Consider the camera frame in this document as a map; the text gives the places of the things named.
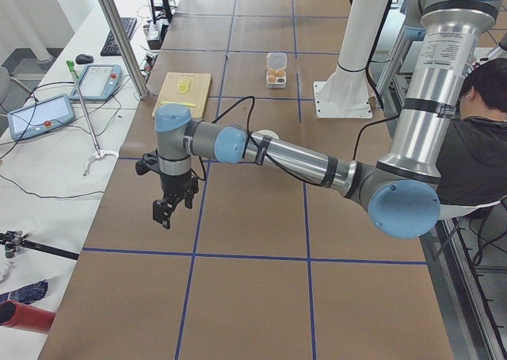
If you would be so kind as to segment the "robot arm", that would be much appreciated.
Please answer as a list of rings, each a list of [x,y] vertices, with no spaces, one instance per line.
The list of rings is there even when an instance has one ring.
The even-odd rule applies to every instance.
[[[192,117],[177,103],[154,115],[154,169],[163,196],[153,218],[164,227],[177,205],[193,204],[193,157],[268,165],[357,203],[382,232],[427,233],[506,195],[506,61],[478,67],[478,38],[503,0],[409,0],[406,27],[420,30],[419,56],[387,154],[374,164],[345,161],[262,132]]]

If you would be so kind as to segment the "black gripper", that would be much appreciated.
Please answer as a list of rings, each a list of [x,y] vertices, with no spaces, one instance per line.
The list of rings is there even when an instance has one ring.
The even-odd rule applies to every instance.
[[[153,220],[164,229],[170,229],[170,219],[175,210],[172,201],[184,199],[187,209],[193,208],[193,198],[199,192],[198,179],[187,171],[180,175],[160,174],[163,199],[155,200],[152,204]]]

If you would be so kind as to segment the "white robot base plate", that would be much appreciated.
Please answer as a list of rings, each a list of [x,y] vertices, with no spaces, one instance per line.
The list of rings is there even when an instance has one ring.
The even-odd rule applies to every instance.
[[[314,82],[313,91],[318,118],[372,118],[368,88],[364,80],[335,85],[329,82]]]

